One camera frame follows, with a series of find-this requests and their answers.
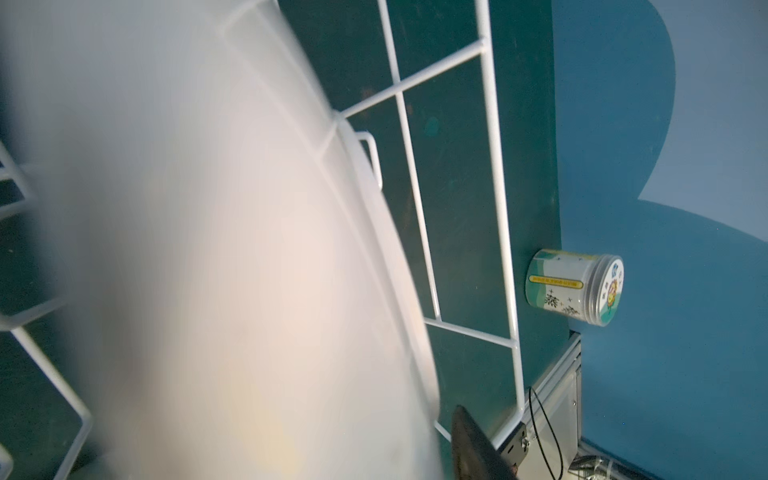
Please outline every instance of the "cartoon logo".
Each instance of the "cartoon logo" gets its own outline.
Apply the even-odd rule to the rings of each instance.
[[[608,288],[608,307],[612,307],[616,302],[616,290],[619,286],[619,282],[614,280],[611,282],[611,286]]]

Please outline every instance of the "plastic jar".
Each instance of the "plastic jar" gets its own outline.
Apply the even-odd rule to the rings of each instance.
[[[605,326],[623,287],[621,257],[539,250],[528,266],[525,297],[532,306]]]

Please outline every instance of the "white wire rack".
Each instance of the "white wire rack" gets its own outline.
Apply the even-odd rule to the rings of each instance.
[[[499,131],[498,122],[498,103],[496,100],[496,75],[493,64],[493,46],[491,41],[491,15],[488,9],[488,0],[475,0],[475,15],[478,25],[478,40],[472,42],[466,47],[448,55],[427,68],[416,72],[407,77],[400,78],[400,70],[397,63],[397,53],[395,42],[392,38],[392,26],[389,21],[389,9],[386,0],[377,0],[379,4],[379,15],[381,17],[382,28],[384,30],[384,42],[386,44],[387,58],[389,59],[389,70],[392,73],[392,86],[385,88],[377,94],[374,94],[365,100],[354,104],[342,111],[346,118],[351,117],[367,108],[372,107],[384,100],[394,97],[397,103],[397,113],[402,130],[402,140],[406,147],[406,160],[408,161],[408,171],[411,178],[411,188],[413,191],[413,200],[416,208],[416,217],[419,222],[419,233],[424,250],[424,259],[429,280],[429,292],[432,297],[432,308],[435,310],[435,319],[425,319],[427,325],[437,328],[450,330],[462,335],[471,336],[486,342],[506,346],[512,353],[512,368],[515,374],[515,399],[517,405],[514,413],[507,422],[494,435],[492,442],[495,447],[499,447],[509,436],[515,426],[521,421],[525,410],[525,394],[523,390],[523,370],[520,357],[520,333],[518,330],[518,309],[515,299],[514,277],[512,275],[512,254],[509,240],[509,222],[507,215],[507,194],[504,185],[504,165],[502,163],[502,138]],[[422,195],[419,189],[419,175],[416,172],[416,163],[413,157],[413,145],[411,142],[411,131],[406,114],[406,102],[403,98],[403,92],[409,88],[415,87],[430,78],[434,78],[441,73],[450,70],[468,60],[480,57],[480,67],[482,71],[483,94],[485,99],[485,117],[488,122],[488,142],[491,151],[491,169],[493,175],[493,190],[496,206],[496,221],[498,223],[498,241],[502,251],[502,272],[504,275],[504,291],[507,303],[507,317],[509,321],[509,337],[504,338],[490,333],[469,329],[463,326],[453,325],[443,322],[440,315],[440,302],[438,298],[437,286],[435,285],[435,272],[432,268],[432,254],[429,251],[429,236],[427,235],[426,220],[424,218],[424,208],[422,206]],[[379,181],[379,187],[382,186],[381,167],[379,166],[378,152],[375,152],[375,142],[372,136],[367,132],[359,134],[359,138],[374,145],[371,150],[371,160],[376,179]],[[438,432],[450,441],[451,436],[448,431],[439,423],[435,422]]]
[[[37,197],[27,181],[24,171],[22,171],[22,169],[13,161],[2,142],[0,142],[0,162],[3,164],[3,168],[0,168],[0,181],[14,182],[23,196],[22,200],[0,207],[0,221],[2,221],[9,217],[13,217],[14,215],[21,214],[33,207],[37,201]],[[80,416],[80,430],[74,437],[64,459],[61,461],[61,464],[56,471],[56,475],[54,476],[54,480],[63,480],[69,475],[74,461],[77,459],[78,453],[80,453],[80,450],[85,443],[85,439],[91,431],[93,420],[91,418],[91,412],[88,411],[88,407],[86,407],[83,401],[80,400],[77,393],[74,392],[64,377],[61,376],[61,373],[59,373],[56,367],[53,366],[51,360],[48,359],[38,344],[32,339],[29,333],[27,333],[24,325],[48,315],[61,308],[64,304],[64,299],[54,298],[12,316],[6,316],[0,313],[0,331],[11,332],[38,368],[42,370],[61,396],[67,400],[67,403],[69,403],[73,410]],[[5,480],[11,474],[13,463],[10,455],[7,456],[8,461],[5,464],[10,466],[8,468],[0,467],[0,480]]]

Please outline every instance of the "light blue wall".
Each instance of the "light blue wall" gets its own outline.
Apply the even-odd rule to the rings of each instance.
[[[691,18],[704,12],[696,2],[667,4]],[[753,9],[730,12],[734,28],[740,24],[733,20],[736,14],[766,17],[760,2],[738,4]],[[724,223],[638,199],[664,151],[673,110],[689,118],[708,114],[711,124],[720,120],[706,109],[693,115],[696,101],[677,103],[676,77],[683,72],[676,74],[676,66],[709,62],[708,69],[726,78],[724,88],[729,82],[730,88],[742,88],[744,72],[728,73],[728,66],[706,51],[696,61],[676,58],[670,37],[686,35],[670,35],[647,0],[553,0],[553,25],[563,247],[616,253],[627,268],[613,322],[606,328],[572,325],[583,334],[584,436],[667,480],[764,478],[768,243]],[[727,38],[728,31],[718,35]],[[743,35],[734,43],[739,42],[750,46]],[[768,45],[751,47],[753,60],[764,61],[759,55]],[[688,45],[686,55],[691,51],[695,48]],[[768,89],[752,92],[741,104],[745,112],[755,111],[752,103],[768,101]],[[738,110],[738,105],[731,107]],[[722,119],[735,127],[732,131],[768,131],[765,124],[755,129],[754,121],[749,113]],[[675,144],[709,141],[728,152],[753,141],[711,137],[689,125]],[[713,166],[705,156],[687,161],[694,170],[701,166],[717,175],[720,169],[729,178],[729,169],[746,169],[743,177],[765,186],[768,178],[761,169],[768,157],[753,150],[758,155],[749,159],[752,166],[736,152],[722,165]],[[723,205],[739,208],[733,205],[744,195],[733,190],[714,194]],[[709,194],[706,187],[698,191]],[[753,221],[768,221],[768,205],[748,208],[757,214]],[[743,217],[743,211],[733,215]]]

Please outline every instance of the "black wire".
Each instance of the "black wire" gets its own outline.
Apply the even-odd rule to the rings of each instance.
[[[534,396],[536,397],[536,401],[538,402],[539,408],[541,408],[541,413],[544,414],[544,418],[547,421],[547,425],[549,425],[549,431],[552,432],[552,438],[554,438],[554,444],[558,447],[558,455],[560,455],[560,476],[555,478],[554,473],[552,472],[552,468],[549,466],[549,462],[547,461],[547,456],[544,454],[544,449],[541,447],[541,437],[538,436],[538,430],[536,429],[536,420],[534,419],[533,414],[533,402],[531,401],[531,392],[533,392]],[[536,434],[536,441],[538,442],[538,448],[541,450],[541,456],[544,458],[544,463],[547,465],[547,470],[549,470],[549,475],[552,475],[552,480],[562,480],[563,473],[565,473],[564,465],[563,465],[563,452],[560,450],[560,443],[558,442],[558,437],[554,434],[554,429],[552,428],[552,424],[549,422],[549,418],[547,417],[547,412],[544,410],[544,406],[541,404],[541,400],[538,398],[538,394],[535,390],[533,390],[533,387],[531,387],[528,390],[528,406],[531,408],[531,422],[533,422],[533,432]]]

